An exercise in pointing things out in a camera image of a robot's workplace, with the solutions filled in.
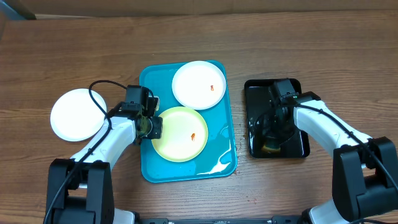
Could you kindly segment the yellow green sponge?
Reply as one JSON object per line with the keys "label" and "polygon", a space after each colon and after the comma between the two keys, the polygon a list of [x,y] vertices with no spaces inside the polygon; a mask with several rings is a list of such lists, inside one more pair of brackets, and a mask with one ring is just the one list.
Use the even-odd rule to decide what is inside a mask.
{"label": "yellow green sponge", "polygon": [[261,151],[269,154],[278,154],[280,152],[279,144],[264,144],[261,147]]}

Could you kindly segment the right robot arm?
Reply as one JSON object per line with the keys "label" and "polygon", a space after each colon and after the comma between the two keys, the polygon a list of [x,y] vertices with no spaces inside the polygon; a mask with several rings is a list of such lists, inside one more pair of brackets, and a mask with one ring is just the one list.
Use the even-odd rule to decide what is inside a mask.
{"label": "right robot arm", "polygon": [[274,223],[372,223],[397,209],[397,151],[333,114],[293,78],[244,85],[249,152],[255,158],[304,158],[313,138],[333,160],[332,198]]}

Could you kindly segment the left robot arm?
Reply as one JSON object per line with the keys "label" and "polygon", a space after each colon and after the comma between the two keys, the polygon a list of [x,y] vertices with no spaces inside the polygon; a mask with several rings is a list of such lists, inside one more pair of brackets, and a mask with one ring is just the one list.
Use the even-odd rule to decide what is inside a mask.
{"label": "left robot arm", "polygon": [[77,113],[83,139],[91,141],[69,159],[49,167],[44,223],[135,223],[136,214],[114,206],[111,171],[124,150],[137,140],[158,139],[162,118],[159,98],[143,86],[128,85],[113,109],[91,88],[69,91],[51,112],[55,133],[67,130],[65,116]]}

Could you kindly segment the white plate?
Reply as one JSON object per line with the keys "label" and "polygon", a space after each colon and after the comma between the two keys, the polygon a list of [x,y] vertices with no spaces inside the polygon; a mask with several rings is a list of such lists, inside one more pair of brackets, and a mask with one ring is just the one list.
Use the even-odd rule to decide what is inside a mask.
{"label": "white plate", "polygon": [[86,140],[103,126],[105,110],[106,102],[97,92],[86,88],[71,90],[55,102],[50,125],[63,140]]}
{"label": "white plate", "polygon": [[210,62],[188,62],[176,71],[172,79],[172,93],[181,105],[206,110],[224,97],[226,78],[221,69]]}

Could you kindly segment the yellow plate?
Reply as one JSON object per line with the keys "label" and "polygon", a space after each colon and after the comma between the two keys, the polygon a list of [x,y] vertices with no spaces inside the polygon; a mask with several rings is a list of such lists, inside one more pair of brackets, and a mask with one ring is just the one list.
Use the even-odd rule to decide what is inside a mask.
{"label": "yellow plate", "polygon": [[176,106],[160,114],[162,135],[153,139],[158,155],[171,162],[186,162],[204,150],[208,140],[208,127],[197,111]]}

